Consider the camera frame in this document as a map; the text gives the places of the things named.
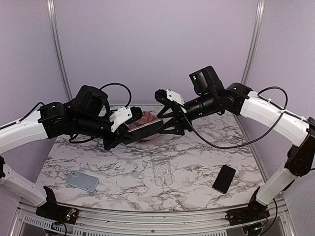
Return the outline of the clear phone case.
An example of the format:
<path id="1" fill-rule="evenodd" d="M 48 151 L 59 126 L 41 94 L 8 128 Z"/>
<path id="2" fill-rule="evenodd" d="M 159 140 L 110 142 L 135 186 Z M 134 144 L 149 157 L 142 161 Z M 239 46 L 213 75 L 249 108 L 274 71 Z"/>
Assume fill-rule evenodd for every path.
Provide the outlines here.
<path id="1" fill-rule="evenodd" d="M 154 181 L 156 187 L 166 187 L 173 184 L 173 178 L 168 158 L 156 157 L 152 159 Z"/>

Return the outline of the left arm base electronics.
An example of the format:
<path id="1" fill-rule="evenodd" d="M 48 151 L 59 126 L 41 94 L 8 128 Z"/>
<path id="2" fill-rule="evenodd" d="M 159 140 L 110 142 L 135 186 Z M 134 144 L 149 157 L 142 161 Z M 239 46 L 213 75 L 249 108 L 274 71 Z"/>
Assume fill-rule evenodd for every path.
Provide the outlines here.
<path id="1" fill-rule="evenodd" d="M 43 188 L 46 192 L 45 202 L 43 205 L 36 208 L 35 214 L 40 217 L 55 220 L 59 223 L 75 225 L 79 213 L 78 209 L 59 205 L 53 190 L 47 186 Z"/>

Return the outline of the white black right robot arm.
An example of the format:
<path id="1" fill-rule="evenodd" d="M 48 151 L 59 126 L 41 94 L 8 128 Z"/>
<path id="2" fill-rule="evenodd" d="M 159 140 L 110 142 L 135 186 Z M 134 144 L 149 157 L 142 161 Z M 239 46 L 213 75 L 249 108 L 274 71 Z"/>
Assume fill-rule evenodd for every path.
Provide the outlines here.
<path id="1" fill-rule="evenodd" d="M 224 87 L 212 66 L 207 66 L 189 75 L 197 98 L 185 102 L 180 94 L 167 89 L 155 92 L 155 99 L 163 104 L 158 118 L 168 122 L 158 129 L 160 134 L 184 135 L 194 131 L 192 121 L 225 111 L 263 124 L 268 132 L 276 131 L 292 144 L 287 161 L 252 196 L 249 206 L 244 209 L 248 220 L 255 220 L 282 191 L 312 169 L 315 156 L 315 120 L 304 118 L 261 96 L 241 83 Z"/>

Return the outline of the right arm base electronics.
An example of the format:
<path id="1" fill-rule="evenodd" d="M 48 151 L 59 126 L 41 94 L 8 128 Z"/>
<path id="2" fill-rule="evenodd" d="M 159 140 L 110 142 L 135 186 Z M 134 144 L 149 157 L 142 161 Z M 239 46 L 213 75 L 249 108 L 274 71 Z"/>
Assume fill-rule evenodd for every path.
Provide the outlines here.
<path id="1" fill-rule="evenodd" d="M 267 206 L 260 204 L 255 197 L 252 197 L 246 207 L 228 210 L 225 219 L 229 221 L 230 226 L 234 226 L 265 219 L 269 216 Z"/>

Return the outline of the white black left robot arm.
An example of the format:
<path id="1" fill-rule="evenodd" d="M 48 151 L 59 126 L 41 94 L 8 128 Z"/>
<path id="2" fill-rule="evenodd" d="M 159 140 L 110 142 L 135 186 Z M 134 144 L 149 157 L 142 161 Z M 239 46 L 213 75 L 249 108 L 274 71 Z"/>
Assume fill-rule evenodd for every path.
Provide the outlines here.
<path id="1" fill-rule="evenodd" d="M 52 140 L 69 135 L 88 137 L 88 141 L 102 139 L 105 150 L 116 147 L 132 137 L 128 124 L 140 119 L 139 107 L 125 105 L 111 110 L 108 95 L 101 89 L 83 85 L 75 98 L 61 103 L 39 102 L 24 117 L 0 128 L 0 153 L 16 154 L 36 164 L 43 157 Z"/>

